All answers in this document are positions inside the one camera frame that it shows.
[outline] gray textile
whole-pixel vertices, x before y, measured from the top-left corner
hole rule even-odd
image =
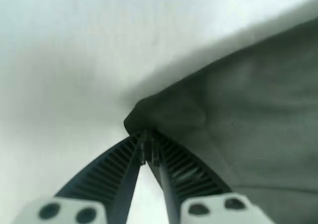
[[[278,224],[317,224],[317,29],[299,25],[143,99],[127,131],[176,139]]]

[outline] white surface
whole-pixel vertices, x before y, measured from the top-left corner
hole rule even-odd
[[[126,137],[123,119],[140,98],[315,17],[317,5],[0,0],[1,223]],[[166,223],[162,194],[149,170],[142,175],[128,222]]]
[[[243,210],[230,210],[225,208],[227,199],[235,198],[244,203]],[[193,215],[189,213],[191,205],[201,204],[209,213],[206,215]],[[182,203],[181,224],[274,224],[261,208],[254,205],[241,194],[230,193],[206,197],[190,198]]]
[[[60,205],[59,212],[52,218],[43,220],[39,217],[40,210],[51,203]],[[69,198],[41,198],[28,203],[17,214],[12,224],[79,224],[77,214],[86,208],[96,211],[96,216],[90,224],[107,224],[107,214],[99,202],[84,201]]]

